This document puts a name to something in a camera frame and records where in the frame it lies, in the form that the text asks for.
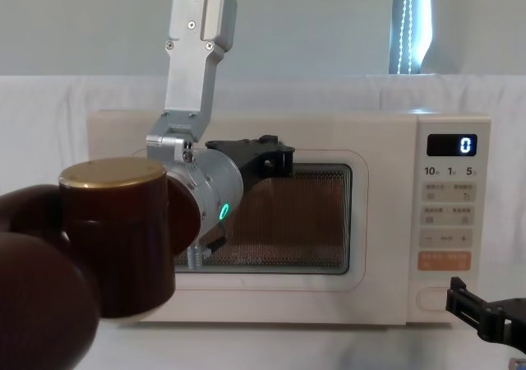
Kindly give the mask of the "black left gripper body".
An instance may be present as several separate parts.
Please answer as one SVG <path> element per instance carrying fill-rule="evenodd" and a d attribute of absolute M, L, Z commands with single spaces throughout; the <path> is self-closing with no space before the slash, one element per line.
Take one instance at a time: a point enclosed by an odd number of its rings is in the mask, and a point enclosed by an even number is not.
<path fill-rule="evenodd" d="M 268 177 L 268 160 L 264 153 L 268 150 L 269 140 L 262 136 L 258 139 L 236 141 L 207 141 L 205 147 L 227 155 L 242 176 L 243 191 L 249 192 L 260 181 Z"/>

